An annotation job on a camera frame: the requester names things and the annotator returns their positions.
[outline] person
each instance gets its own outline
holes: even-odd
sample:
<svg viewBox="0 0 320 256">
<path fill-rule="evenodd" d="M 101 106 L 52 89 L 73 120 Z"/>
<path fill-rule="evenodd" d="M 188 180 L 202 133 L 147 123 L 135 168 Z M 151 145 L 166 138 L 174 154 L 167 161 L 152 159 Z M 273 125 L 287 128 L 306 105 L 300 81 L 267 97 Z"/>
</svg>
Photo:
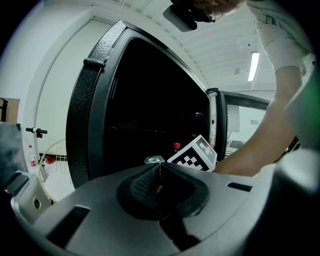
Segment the person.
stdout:
<svg viewBox="0 0 320 256">
<path fill-rule="evenodd" d="M 272 0 L 193 0 L 193 6 L 214 18 L 235 12 L 244 2 L 256 17 L 261 44 L 272 64 L 275 95 L 252 137 L 219 162 L 214 172 L 254 176 L 277 160 L 295 138 L 284 109 L 301 87 L 306 73 L 303 60 L 313 51 L 299 23 Z"/>
</svg>

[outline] fluorescent light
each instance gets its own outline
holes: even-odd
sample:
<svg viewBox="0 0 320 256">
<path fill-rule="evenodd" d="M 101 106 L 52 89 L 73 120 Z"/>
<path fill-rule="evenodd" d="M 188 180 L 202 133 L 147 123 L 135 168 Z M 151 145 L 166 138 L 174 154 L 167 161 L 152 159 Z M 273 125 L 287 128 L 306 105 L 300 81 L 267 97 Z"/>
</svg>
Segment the fluorescent light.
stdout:
<svg viewBox="0 0 320 256">
<path fill-rule="evenodd" d="M 251 67 L 250 67 L 250 73 L 248 77 L 248 81 L 251 82 L 254 80 L 256 72 L 257 72 L 257 67 L 258 67 L 258 62 L 259 62 L 259 52 L 253 52 L 252 53 L 252 59 L 251 59 Z"/>
</svg>

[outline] person's arm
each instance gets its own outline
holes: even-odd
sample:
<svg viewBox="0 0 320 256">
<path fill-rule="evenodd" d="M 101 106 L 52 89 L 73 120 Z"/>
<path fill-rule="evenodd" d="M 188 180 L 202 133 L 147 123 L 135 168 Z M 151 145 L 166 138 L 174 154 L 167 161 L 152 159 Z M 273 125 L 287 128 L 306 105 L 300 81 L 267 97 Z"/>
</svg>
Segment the person's arm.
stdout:
<svg viewBox="0 0 320 256">
<path fill-rule="evenodd" d="M 300 68 L 287 66 L 275 73 L 276 91 L 253 136 L 227 159 L 216 165 L 215 173 L 254 176 L 273 163 L 295 137 L 285 107 L 302 84 Z"/>
</svg>

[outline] white wall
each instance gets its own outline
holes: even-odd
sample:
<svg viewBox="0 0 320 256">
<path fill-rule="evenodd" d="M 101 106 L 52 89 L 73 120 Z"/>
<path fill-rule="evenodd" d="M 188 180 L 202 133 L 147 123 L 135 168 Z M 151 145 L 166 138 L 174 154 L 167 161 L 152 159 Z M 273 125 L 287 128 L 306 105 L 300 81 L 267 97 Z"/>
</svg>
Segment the white wall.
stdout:
<svg viewBox="0 0 320 256">
<path fill-rule="evenodd" d="M 254 134 L 259 125 L 250 124 L 250 120 L 257 120 L 259 124 L 264 118 L 265 111 L 249 107 L 239 107 L 240 129 L 232 132 L 229 141 L 246 142 Z"/>
<path fill-rule="evenodd" d="M 92 15 L 87 6 L 39 2 L 20 24 L 0 61 L 0 95 L 20 100 L 18 123 L 21 124 L 24 157 L 28 145 L 35 147 L 34 136 L 26 127 L 36 124 L 41 89 L 60 51 Z"/>
<path fill-rule="evenodd" d="M 91 20 L 67 43 L 51 67 L 36 114 L 36 127 L 48 130 L 38 140 L 40 153 L 66 137 L 69 102 L 83 61 L 109 28 L 110 24 Z"/>
</svg>

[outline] gray plastic surface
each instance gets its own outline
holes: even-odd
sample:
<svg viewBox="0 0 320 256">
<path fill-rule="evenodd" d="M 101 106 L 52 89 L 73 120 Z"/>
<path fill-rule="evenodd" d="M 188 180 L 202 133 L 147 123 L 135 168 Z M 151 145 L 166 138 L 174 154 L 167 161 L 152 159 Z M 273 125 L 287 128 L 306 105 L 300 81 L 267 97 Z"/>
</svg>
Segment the gray plastic surface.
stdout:
<svg viewBox="0 0 320 256">
<path fill-rule="evenodd" d="M 19 193 L 12 197 L 11 207 L 19 218 L 32 225 L 51 204 L 42 190 L 36 175 L 22 171 L 21 175 L 29 179 Z M 41 203 L 40 209 L 34 207 L 35 198 L 38 198 Z"/>
<path fill-rule="evenodd" d="M 161 229 L 158 221 L 135 219 L 117 201 L 116 189 L 119 184 L 144 168 L 146 165 L 84 184 L 44 212 L 34 227 L 47 236 L 74 206 L 81 206 L 89 208 L 90 212 L 67 243 L 65 249 L 69 252 L 79 255 L 122 256 L 179 253 L 179 249 Z M 180 253 L 211 255 L 210 251 L 214 251 L 215 255 L 232 255 L 239 250 L 265 204 L 273 165 L 268 169 L 258 178 L 251 178 L 181 168 L 181 171 L 208 185 L 210 200 L 199 215 L 183 219 L 187 233 L 202 242 Z M 246 192 L 227 187 L 231 182 L 253 188 L 251 192 Z"/>
</svg>

